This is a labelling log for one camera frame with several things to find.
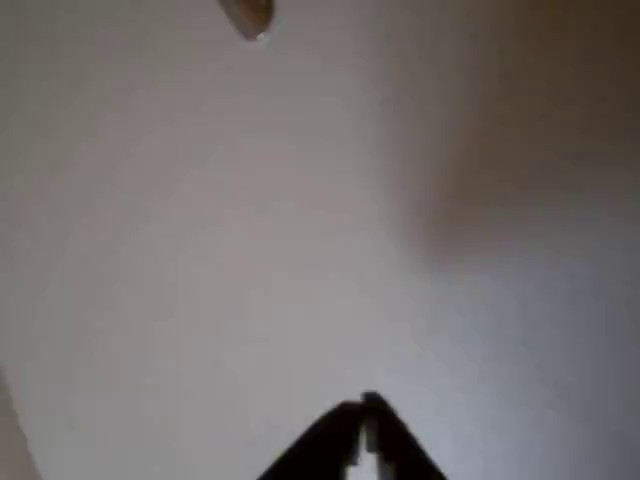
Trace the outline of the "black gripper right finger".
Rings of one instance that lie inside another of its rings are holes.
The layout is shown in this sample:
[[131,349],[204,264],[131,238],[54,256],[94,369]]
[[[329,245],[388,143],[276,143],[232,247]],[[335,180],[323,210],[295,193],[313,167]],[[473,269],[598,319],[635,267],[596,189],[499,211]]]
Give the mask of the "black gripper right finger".
[[361,405],[366,450],[375,456],[379,479],[447,479],[380,393],[365,392]]

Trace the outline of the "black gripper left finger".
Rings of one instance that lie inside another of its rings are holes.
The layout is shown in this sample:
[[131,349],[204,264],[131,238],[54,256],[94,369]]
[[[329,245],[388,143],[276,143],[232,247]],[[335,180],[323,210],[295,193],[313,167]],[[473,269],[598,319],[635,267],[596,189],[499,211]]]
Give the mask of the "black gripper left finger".
[[259,480],[340,480],[357,456],[361,402],[343,401],[316,419]]

